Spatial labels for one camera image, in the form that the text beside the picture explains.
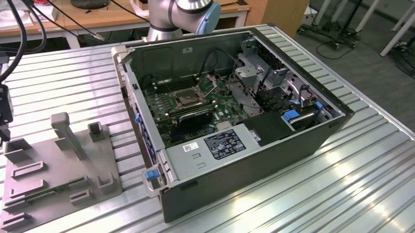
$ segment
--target motherboard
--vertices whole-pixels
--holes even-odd
[[[215,73],[151,83],[146,102],[167,147],[220,131],[248,118],[230,77]]]

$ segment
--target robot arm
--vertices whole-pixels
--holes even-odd
[[[147,41],[183,36],[182,29],[195,34],[211,33],[220,17],[220,5],[212,0],[150,0]]]

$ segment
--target white label sticker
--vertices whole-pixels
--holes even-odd
[[[60,30],[60,28],[46,28],[46,31],[50,32],[50,31],[58,31]]]
[[[184,53],[191,53],[191,52],[194,52],[194,48],[192,47],[183,49],[183,54]]]
[[[191,150],[194,150],[194,149],[198,149],[198,148],[199,148],[199,146],[198,146],[198,143],[196,143],[196,142],[194,142],[194,143],[187,144],[187,145],[183,146],[184,152],[188,152],[188,151],[191,151]]]

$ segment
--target table leg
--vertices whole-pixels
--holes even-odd
[[[348,0],[342,0],[340,5],[339,5],[339,8],[338,8],[338,10],[336,10],[336,13],[335,13],[335,15],[332,16],[331,22],[336,22],[336,21],[338,21],[339,16],[340,16],[340,14],[342,14],[342,11],[343,11],[343,9],[344,9],[344,7],[346,7],[347,2],[348,2]]]
[[[240,28],[246,26],[246,21],[247,21],[247,11],[242,11],[238,14],[238,18],[236,18],[236,23],[235,23],[235,27]]]
[[[323,2],[323,6],[322,6],[322,9],[320,9],[320,11],[318,13],[318,17],[316,17],[316,25],[320,23],[320,20],[322,20],[322,18],[324,16],[327,7],[330,5],[330,2],[331,2],[331,0],[324,0],[324,2]]]
[[[374,3],[371,4],[370,9],[368,9],[368,11],[367,11],[367,13],[366,13],[360,23],[359,23],[359,26],[356,27],[356,32],[358,33],[362,31],[366,23],[368,22],[368,19],[370,19],[371,15],[374,14],[374,11],[375,11],[375,9],[378,7],[379,1],[380,0],[375,0]]]
[[[409,19],[409,21],[406,22],[406,24],[403,25],[402,29],[399,30],[399,32],[396,33],[394,39],[391,40],[391,42],[388,43],[388,45],[384,47],[380,56],[386,56],[388,54],[388,52],[391,51],[391,49],[394,48],[394,46],[396,45],[398,41],[401,40],[403,34],[407,32],[407,30],[410,29],[411,25],[415,22],[415,12],[411,16],[411,18]]]
[[[396,23],[395,27],[392,28],[392,31],[396,32],[398,28],[402,26],[403,22],[407,21],[409,16],[411,15],[413,11],[415,9],[415,2],[410,6],[407,12],[405,13],[403,17],[401,18],[399,22]]]
[[[80,48],[80,44],[78,41],[78,37],[75,35],[72,35],[71,33],[66,32],[64,36],[67,38],[67,42],[70,44],[70,48],[71,49],[79,49]]]

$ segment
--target wooden desk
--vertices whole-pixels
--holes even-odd
[[[118,0],[116,2],[134,12],[130,0]],[[86,28],[96,33],[150,26],[144,20],[131,15],[112,3],[108,7],[92,10],[90,13],[87,13],[87,10],[76,8],[70,0],[56,0],[54,3]],[[220,18],[235,17],[235,27],[243,27],[250,9],[251,7],[248,5],[242,6],[238,3],[224,5],[222,7]],[[58,15],[56,22],[76,35],[88,34],[88,32],[83,30],[62,13]],[[42,39],[39,24],[36,22],[34,24],[34,26],[26,28],[28,40]],[[66,37],[71,49],[80,48],[78,38],[72,34],[63,31],[52,23],[44,23],[44,26],[48,38]],[[0,44],[18,41],[20,41],[19,29],[0,31]]]

